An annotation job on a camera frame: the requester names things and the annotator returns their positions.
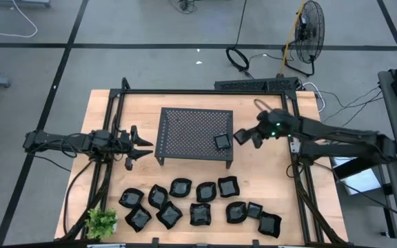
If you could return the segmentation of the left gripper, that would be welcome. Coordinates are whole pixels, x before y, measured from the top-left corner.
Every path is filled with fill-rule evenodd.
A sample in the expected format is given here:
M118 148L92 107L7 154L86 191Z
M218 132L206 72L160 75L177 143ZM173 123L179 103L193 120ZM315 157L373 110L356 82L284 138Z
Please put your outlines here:
M134 148L134 145L142 147L153 146L153 144L137 137L137 127L135 125L131 126L129 132L126 130L120 130L117 126L115 126L115 130L120 135L119 146L121 148L121 153L127 155L125 168L126 170L131 171L133 168L132 161L136 161L137 159L152 153L152 150L137 150Z

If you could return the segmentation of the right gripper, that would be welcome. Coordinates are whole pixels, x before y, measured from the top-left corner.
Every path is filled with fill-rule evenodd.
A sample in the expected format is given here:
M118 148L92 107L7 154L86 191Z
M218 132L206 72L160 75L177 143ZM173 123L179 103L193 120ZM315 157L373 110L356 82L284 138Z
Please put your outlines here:
M256 149L263 144L263 138L279 138L285 135L281 119L275 111L262 111L256 117L258 125L246 130L246 136L252 137Z

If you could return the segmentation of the black wavy square plate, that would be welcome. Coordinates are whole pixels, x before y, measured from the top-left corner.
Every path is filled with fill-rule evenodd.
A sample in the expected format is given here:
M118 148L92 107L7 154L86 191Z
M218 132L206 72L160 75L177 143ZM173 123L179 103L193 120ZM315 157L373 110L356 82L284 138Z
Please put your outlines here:
M171 229L178 220L183 217L183 213L172 201L168 201L160 211L156 213L156 217L166 229Z
M231 196L238 196L240 188L236 176L228 176L218 179L218 188L222 198L229 198Z
M212 221L211 205L192 203L190 205L190 224L193 226L210 225Z
M278 238L281 233L281 221L282 218L280 216L263 211L259 218L258 232Z
M136 233L142 231L151 219L151 213L142 205L134 207L125 217L126 223L131 226Z

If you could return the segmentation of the black perforated metal riser shelf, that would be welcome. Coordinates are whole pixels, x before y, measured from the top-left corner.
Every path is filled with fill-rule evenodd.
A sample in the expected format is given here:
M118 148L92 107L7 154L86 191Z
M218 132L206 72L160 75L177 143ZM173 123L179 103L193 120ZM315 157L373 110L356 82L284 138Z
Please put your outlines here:
M167 158L224 161L234 160L233 111L163 107L154 156L159 165ZM214 136L227 133L232 147L217 149Z

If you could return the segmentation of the black perforated metal box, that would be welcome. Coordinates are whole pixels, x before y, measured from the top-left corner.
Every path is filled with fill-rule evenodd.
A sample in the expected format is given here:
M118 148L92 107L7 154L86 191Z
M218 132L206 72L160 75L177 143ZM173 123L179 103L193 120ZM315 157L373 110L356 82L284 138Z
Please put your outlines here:
M246 92L283 92L295 90L298 82L297 77L216 81L214 89Z

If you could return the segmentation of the small green potted plant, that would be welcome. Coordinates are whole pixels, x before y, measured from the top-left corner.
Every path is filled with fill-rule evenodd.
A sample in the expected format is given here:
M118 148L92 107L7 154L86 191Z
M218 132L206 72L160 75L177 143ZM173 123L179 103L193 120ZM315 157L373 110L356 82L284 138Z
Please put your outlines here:
M88 228L87 237L90 239L103 239L113 235L117 215L115 209L102 211L99 207L88 210L88 219L85 220L85 227Z

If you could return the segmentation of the black desk support beam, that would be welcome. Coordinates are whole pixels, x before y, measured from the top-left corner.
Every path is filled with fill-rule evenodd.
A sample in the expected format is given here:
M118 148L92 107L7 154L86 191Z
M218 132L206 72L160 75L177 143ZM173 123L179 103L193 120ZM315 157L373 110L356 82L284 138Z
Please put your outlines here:
M397 161L397 154L374 153L366 156L330 156L332 169L337 179L353 176L378 165L388 165Z

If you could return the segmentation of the white box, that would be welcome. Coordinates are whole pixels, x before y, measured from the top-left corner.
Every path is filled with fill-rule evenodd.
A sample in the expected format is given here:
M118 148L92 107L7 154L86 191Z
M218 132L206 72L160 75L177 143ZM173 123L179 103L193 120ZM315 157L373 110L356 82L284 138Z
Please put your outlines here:
M381 188L381 184L372 169L366 169L352 176L342 178L340 181L346 184L345 190L348 195Z

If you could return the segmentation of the black floor fan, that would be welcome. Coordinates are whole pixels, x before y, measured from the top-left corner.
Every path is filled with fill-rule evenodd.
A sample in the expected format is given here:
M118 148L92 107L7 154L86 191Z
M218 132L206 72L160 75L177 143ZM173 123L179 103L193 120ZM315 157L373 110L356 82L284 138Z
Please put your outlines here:
M325 18L323 9L315 0L304 0L303 7L296 13L296 24L293 30L294 40L281 48L285 59L284 65L302 75L309 77L315 73L315 60L320 56L325 40ZM296 52L298 59L311 65L310 73L292 67L287 62L287 53Z

